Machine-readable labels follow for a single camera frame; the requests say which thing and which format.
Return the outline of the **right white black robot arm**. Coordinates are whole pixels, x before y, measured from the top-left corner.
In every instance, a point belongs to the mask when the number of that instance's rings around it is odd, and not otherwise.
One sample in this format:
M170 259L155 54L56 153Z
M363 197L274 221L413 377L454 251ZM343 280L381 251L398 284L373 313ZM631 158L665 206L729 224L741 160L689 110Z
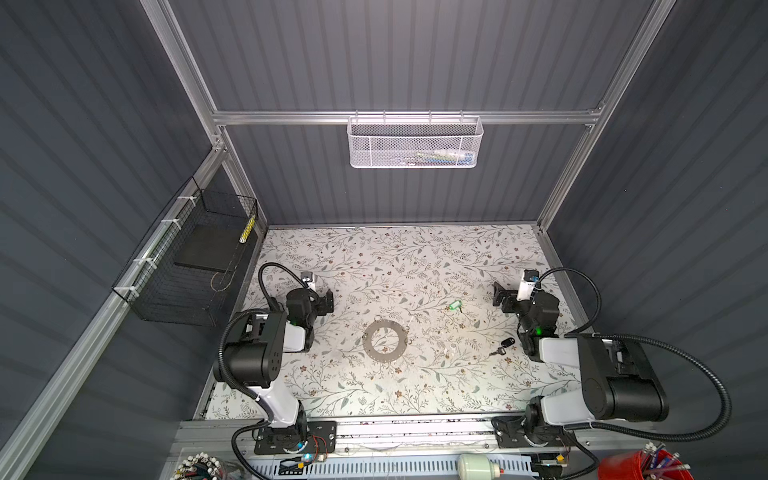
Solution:
M542 287L556 274L527 269L515 289L494 283L492 304L517 321L517 343L525 356L547 365L577 369L580 386L560 394L532 397L517 414L495 417L491 424L500 445L523 438L533 447L545 447L560 438L574 441L574 432L604 430L647 440L693 442L710 438L728 424L733 410L722 380L702 361L666 342L635 334L601 334L588 321L564 335L556 332L560 301ZM645 349L657 348L688 362L712 384L720 408L715 420L687 433L655 433L636 429L643 422L662 422L669 401Z

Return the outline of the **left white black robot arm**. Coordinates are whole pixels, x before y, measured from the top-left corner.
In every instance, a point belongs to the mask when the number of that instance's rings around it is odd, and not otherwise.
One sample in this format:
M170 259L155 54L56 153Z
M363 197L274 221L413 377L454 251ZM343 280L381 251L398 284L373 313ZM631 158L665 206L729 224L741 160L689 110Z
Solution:
M263 293L267 292L263 274L269 268L283 271L299 286L283 302L267 295L265 308L232 315L218 343L214 378L256 402L265 415L261 429L305 436L309 432L305 409L280 379L280 371L286 353L311 349L315 322L334 311L334 294L317 292L313 272L297 274L277 262L267 262L257 272Z

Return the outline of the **metal perforated ring disc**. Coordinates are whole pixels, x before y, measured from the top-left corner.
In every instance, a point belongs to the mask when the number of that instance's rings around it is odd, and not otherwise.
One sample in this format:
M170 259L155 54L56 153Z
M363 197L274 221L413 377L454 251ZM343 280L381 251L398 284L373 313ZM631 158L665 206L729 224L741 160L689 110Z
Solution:
M364 353L378 363L400 359L408 346L408 332L392 320L376 320L363 332Z

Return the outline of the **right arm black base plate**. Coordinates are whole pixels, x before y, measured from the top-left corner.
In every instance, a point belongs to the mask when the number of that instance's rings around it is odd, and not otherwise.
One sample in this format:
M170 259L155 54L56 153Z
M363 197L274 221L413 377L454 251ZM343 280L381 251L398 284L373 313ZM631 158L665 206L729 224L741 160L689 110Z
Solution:
M561 427L528 420L523 414L493 417L491 426L500 448L570 448L574 445Z

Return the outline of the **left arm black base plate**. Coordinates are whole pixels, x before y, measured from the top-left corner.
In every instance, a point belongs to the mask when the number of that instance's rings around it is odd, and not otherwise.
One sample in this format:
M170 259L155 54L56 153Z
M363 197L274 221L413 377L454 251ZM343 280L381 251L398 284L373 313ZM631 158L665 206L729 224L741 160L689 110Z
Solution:
M256 455L329 454L335 451L338 423L335 421L309 421L306 425L287 428L263 428L255 440Z

